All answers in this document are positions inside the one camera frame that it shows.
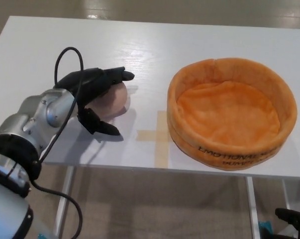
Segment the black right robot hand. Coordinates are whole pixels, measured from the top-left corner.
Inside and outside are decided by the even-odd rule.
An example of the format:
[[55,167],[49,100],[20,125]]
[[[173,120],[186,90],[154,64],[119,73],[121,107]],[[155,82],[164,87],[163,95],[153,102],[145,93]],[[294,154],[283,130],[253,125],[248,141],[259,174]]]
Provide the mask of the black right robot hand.
[[298,238],[300,239],[300,212],[290,209],[276,208],[275,214],[280,220],[292,225],[298,231]]

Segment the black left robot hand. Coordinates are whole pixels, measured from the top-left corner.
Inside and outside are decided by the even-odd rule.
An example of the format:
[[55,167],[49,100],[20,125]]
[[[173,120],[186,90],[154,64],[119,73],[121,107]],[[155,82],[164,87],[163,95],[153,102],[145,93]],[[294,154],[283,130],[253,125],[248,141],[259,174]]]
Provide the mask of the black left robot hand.
[[112,86],[134,79],[134,74],[124,67],[111,69],[89,68],[84,71],[71,72],[55,83],[55,89],[65,89],[77,97],[77,118],[81,125],[90,133],[95,132],[120,136],[119,130],[100,119],[86,105],[97,97],[108,93]]

